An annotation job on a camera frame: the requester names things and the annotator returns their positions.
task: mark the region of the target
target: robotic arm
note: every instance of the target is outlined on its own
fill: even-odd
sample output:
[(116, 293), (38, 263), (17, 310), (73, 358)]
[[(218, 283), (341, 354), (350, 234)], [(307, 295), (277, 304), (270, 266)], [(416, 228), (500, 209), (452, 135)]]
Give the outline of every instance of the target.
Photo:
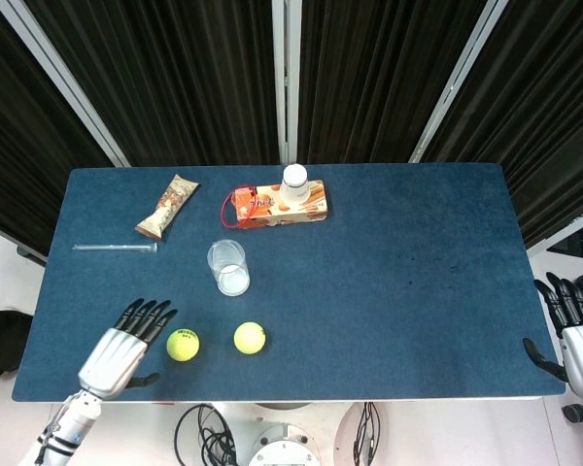
[(177, 313), (172, 310), (160, 316), (170, 304), (138, 299), (127, 307), (80, 370), (82, 390), (64, 401), (19, 466), (66, 465), (101, 415), (102, 401), (116, 398), (126, 388), (146, 386), (159, 379), (158, 373), (144, 378), (132, 376), (150, 345)]
[(564, 366), (546, 360), (529, 338), (523, 340), (527, 355), (540, 369), (562, 382), (583, 399), (583, 277), (576, 284), (546, 274), (555, 290), (536, 280), (535, 287), (544, 298), (549, 315), (560, 339)]

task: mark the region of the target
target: clear plastic cup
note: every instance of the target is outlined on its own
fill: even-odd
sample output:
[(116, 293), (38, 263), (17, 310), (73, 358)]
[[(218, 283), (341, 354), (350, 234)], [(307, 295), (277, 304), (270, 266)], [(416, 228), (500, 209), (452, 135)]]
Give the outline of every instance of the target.
[(239, 296), (248, 289), (251, 278), (246, 254), (239, 243), (217, 241), (207, 252), (207, 262), (222, 294)]

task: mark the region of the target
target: tennis ball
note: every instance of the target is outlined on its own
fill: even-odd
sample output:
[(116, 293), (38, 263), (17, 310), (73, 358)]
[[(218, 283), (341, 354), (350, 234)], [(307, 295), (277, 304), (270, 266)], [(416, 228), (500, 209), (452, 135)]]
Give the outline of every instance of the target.
[(255, 354), (265, 345), (265, 332), (258, 323), (244, 322), (235, 330), (233, 343), (240, 352)]
[(166, 340), (166, 351), (176, 361), (189, 361), (198, 353), (198, 336), (187, 328), (180, 328)]

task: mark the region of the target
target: curtain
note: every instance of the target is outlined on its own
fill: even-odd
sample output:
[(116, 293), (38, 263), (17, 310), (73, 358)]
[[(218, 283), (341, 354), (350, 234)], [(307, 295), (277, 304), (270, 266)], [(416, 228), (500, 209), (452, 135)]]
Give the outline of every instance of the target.
[(303, 2), (298, 161), (407, 162), (485, 4)]
[(47, 254), (71, 170), (109, 165), (0, 13), (0, 230)]
[(279, 163), (270, 1), (26, 4), (132, 165)]
[(423, 161), (500, 163), (528, 246), (583, 213), (583, 0), (508, 4)]

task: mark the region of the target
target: blue table surface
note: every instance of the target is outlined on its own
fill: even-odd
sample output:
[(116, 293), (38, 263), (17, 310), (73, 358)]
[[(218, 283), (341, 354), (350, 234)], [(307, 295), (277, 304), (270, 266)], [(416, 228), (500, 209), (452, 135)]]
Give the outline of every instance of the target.
[[(300, 401), (556, 394), (532, 366), (534, 338), (553, 354), (500, 167), (491, 164), (308, 166), (326, 186), (325, 221), (226, 230), (236, 185), (277, 183), (279, 166), (83, 169), (72, 173), (51, 246), (19, 401), (60, 401), (104, 331), (138, 297), (179, 310), (119, 400)], [(201, 183), (157, 254), (74, 251), (74, 244), (147, 244), (134, 226), (175, 174)], [(219, 293), (207, 250), (222, 238), (247, 254), (251, 286)], [(233, 332), (259, 322), (265, 349), (240, 354)], [(200, 337), (173, 361), (168, 335)]]

